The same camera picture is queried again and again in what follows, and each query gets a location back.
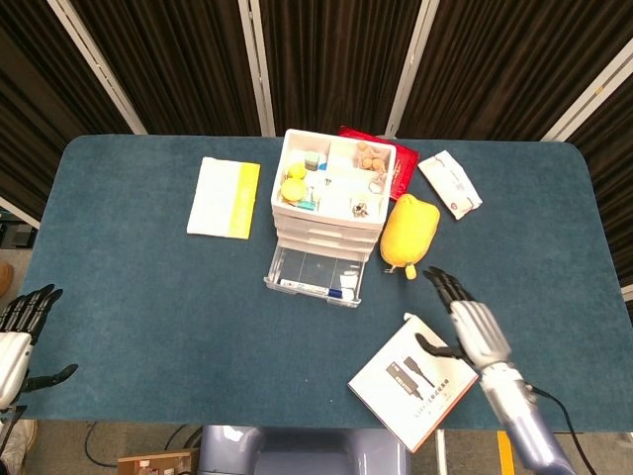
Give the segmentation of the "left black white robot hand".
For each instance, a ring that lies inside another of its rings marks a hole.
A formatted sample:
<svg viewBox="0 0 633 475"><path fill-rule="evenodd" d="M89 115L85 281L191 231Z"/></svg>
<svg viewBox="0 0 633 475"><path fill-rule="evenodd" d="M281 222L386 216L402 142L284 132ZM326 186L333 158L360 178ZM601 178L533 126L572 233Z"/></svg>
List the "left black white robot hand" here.
<svg viewBox="0 0 633 475"><path fill-rule="evenodd" d="M22 393L56 386L78 369L73 363L47 376L29 376L30 359L47 316L63 290L53 284L21 295L1 312L1 413L17 406Z"/></svg>

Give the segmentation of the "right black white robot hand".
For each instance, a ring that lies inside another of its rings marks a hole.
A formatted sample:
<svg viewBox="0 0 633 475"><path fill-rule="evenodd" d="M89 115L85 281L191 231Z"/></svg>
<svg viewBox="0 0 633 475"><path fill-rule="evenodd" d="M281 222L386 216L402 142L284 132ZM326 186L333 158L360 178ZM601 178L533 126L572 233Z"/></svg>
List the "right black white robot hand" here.
<svg viewBox="0 0 633 475"><path fill-rule="evenodd" d="M421 333L415 339L431 356L461 359L477 370L508 363L510 346L487 305L477 301L446 271L430 266L424 277L434 286L456 332L457 346L436 346Z"/></svg>

